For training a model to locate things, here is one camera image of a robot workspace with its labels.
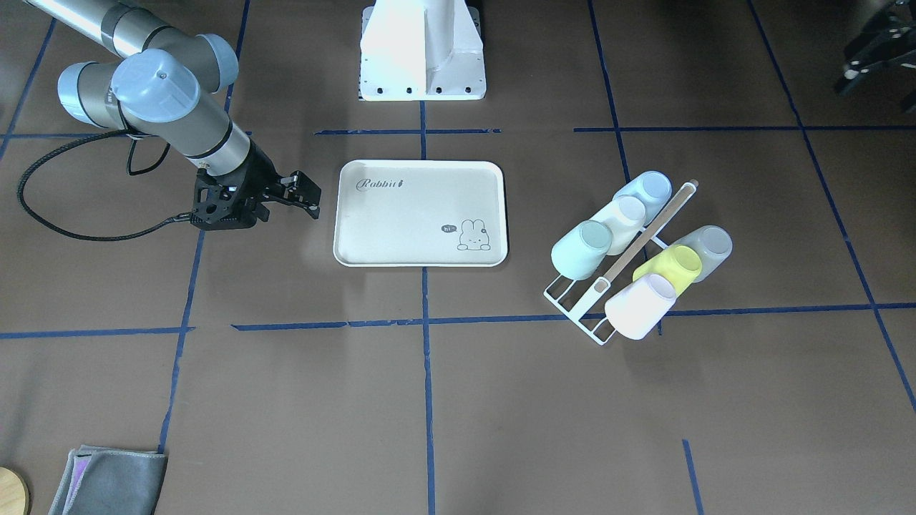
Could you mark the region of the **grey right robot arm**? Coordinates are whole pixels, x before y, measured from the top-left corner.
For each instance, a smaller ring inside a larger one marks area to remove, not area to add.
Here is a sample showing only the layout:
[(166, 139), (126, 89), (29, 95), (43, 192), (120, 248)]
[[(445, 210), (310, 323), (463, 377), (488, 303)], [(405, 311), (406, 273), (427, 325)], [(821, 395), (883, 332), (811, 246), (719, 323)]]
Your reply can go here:
[(216, 34), (187, 35), (131, 1), (35, 1), (33, 6), (118, 56), (75, 63), (59, 76), (60, 104), (109, 134), (155, 136), (197, 167), (193, 207), (180, 220), (203, 230), (266, 221), (269, 202), (318, 218), (321, 189), (284, 177), (213, 95), (238, 78), (238, 56)]

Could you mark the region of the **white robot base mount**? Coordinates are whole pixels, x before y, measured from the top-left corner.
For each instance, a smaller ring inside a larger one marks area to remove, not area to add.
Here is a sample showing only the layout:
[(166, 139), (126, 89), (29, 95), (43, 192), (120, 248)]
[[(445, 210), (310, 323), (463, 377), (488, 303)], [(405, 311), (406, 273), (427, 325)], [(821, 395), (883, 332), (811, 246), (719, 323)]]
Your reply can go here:
[(369, 102), (487, 93), (481, 1), (376, 1), (362, 12), (358, 94)]

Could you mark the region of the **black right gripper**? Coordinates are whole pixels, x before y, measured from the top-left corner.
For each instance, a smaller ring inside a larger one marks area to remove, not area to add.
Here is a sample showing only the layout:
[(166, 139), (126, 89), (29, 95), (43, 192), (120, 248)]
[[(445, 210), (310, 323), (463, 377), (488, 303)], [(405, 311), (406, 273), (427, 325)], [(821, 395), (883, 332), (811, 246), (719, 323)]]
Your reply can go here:
[(251, 212), (261, 222), (271, 218), (265, 206), (277, 197), (282, 205), (304, 209), (312, 219), (320, 216), (321, 187), (303, 172), (281, 178), (274, 163), (255, 142), (250, 143), (248, 156), (231, 173), (219, 176), (220, 185), (216, 214), (242, 215)]

